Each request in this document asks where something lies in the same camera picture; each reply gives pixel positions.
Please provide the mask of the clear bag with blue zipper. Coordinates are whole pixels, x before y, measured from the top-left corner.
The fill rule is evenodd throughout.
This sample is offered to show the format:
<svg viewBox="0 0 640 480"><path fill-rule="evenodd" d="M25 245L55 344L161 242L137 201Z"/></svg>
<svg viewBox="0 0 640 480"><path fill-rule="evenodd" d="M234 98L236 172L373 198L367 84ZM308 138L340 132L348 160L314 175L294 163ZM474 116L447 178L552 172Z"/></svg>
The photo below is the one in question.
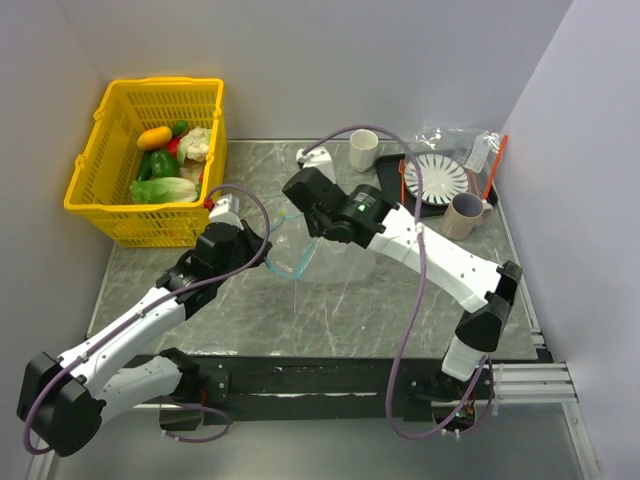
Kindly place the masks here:
<svg viewBox="0 0 640 480"><path fill-rule="evenodd" d="M373 252L356 244L313 238L304 216L281 206L270 228L273 244L267 269L282 278L317 284L342 284L365 280L376 266Z"/></svg>

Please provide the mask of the green toy bell pepper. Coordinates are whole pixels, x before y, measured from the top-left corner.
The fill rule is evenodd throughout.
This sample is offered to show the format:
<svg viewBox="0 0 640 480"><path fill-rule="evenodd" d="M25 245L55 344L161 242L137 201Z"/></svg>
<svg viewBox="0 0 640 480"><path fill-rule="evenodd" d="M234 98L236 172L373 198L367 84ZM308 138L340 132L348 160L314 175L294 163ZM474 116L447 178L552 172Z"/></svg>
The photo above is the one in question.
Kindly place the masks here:
<svg viewBox="0 0 640 480"><path fill-rule="evenodd" d="M180 176L179 163L168 150L157 150L153 152L150 157L150 168L153 178Z"/></svg>

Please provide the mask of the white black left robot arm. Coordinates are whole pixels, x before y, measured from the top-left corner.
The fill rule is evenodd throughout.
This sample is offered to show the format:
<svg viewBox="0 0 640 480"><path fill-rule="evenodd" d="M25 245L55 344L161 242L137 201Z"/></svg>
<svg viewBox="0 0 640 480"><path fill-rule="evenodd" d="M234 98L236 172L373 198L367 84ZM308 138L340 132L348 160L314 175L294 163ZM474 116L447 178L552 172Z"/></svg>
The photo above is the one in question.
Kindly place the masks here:
<svg viewBox="0 0 640 480"><path fill-rule="evenodd" d="M225 372L207 374L176 348L139 367L127 364L149 341L213 301L227 279L261 265L270 247L268 235L258 235L246 221L212 222L195 247L111 325L56 357L42 352L32 358L17 405L25 449L70 456L108 420L154 399L216 413L227 396Z"/></svg>

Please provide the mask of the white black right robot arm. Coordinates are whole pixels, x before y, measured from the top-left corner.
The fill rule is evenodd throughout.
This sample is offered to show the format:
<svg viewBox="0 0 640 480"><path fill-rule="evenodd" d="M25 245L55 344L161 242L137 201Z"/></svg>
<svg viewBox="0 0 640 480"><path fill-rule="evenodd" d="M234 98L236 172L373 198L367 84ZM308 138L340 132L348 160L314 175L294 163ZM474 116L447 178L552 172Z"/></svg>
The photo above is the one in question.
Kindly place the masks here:
<svg viewBox="0 0 640 480"><path fill-rule="evenodd" d="M446 291L463 308L437 375L439 390L460 398L473 384L481 358L497 349L522 268L484 260L414 219L382 192L359 185L346 194L319 169L299 170L282 188L304 215L313 237L360 247L409 267Z"/></svg>

